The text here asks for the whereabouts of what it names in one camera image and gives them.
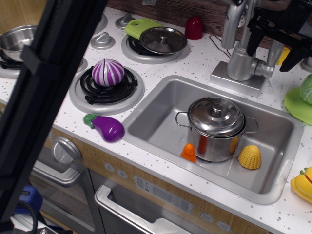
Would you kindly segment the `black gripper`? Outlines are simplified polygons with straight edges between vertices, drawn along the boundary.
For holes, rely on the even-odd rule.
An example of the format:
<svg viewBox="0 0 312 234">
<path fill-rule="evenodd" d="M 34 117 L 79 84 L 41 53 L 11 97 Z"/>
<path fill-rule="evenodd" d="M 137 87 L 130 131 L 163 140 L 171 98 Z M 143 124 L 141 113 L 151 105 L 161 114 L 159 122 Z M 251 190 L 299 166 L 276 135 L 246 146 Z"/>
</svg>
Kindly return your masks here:
<svg viewBox="0 0 312 234">
<path fill-rule="evenodd" d="M 307 20 L 312 13 L 310 0 L 292 0 L 286 9 L 275 11 L 257 7 L 248 23 L 250 38 L 247 54 L 256 52 L 265 36 L 291 48 L 280 72 L 288 72 L 312 51 L 312 27 Z"/>
</svg>

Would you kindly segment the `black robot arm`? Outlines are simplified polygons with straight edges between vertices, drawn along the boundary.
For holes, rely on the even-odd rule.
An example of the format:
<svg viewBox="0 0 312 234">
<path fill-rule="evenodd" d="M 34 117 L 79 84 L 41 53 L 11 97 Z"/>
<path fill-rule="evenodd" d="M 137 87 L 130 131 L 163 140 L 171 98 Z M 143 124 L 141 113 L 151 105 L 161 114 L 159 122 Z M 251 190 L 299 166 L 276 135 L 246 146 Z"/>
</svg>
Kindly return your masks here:
<svg viewBox="0 0 312 234">
<path fill-rule="evenodd" d="M 173 58 L 140 62 L 123 53 L 122 12 L 104 0 L 50 0 L 15 86 L 1 89 L 1 231 L 31 173 L 71 187 L 87 173 L 87 211 L 98 233 L 309 234 L 312 205 L 291 180 L 312 164 L 312 129 L 285 110 L 300 67 L 276 93 L 247 97 L 214 85 L 225 57 L 208 36 Z M 186 111 L 221 97 L 247 118 L 220 162 L 180 156 Z"/>
</svg>

